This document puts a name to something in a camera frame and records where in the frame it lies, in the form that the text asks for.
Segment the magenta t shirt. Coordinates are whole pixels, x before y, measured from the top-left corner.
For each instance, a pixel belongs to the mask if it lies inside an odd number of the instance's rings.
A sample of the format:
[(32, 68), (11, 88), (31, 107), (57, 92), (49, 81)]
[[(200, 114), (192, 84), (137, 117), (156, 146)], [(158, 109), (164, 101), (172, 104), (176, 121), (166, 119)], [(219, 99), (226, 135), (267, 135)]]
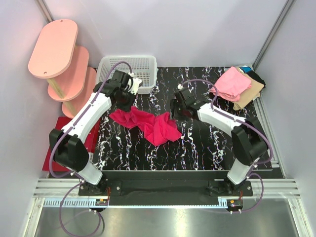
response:
[(125, 128), (138, 127), (144, 133), (145, 139), (154, 146), (160, 146), (168, 141), (175, 142), (181, 137), (169, 112), (155, 116), (133, 106), (129, 112), (117, 109), (109, 114), (109, 117)]

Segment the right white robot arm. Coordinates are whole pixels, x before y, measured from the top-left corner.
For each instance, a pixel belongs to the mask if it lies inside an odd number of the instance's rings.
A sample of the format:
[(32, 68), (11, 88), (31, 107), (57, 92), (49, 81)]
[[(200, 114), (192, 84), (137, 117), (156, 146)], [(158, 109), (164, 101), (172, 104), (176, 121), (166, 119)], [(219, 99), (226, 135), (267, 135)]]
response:
[(171, 118), (175, 120), (195, 119), (210, 124), (230, 135), (235, 161), (227, 177), (214, 191), (235, 196), (268, 150), (267, 139), (259, 120), (234, 116), (218, 107), (196, 99), (188, 89), (179, 89), (170, 101)]

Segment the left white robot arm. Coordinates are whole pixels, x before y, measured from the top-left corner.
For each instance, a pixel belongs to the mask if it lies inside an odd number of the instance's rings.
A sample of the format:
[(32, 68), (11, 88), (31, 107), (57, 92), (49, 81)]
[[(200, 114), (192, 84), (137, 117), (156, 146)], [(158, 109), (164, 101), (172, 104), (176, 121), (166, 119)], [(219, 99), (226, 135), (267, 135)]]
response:
[(142, 81), (133, 73), (114, 71), (112, 77), (96, 84), (91, 96), (79, 113), (62, 129), (49, 134), (53, 162), (68, 168), (97, 196), (107, 191), (107, 178), (89, 159), (84, 145), (88, 134), (99, 118), (111, 107), (129, 112)]

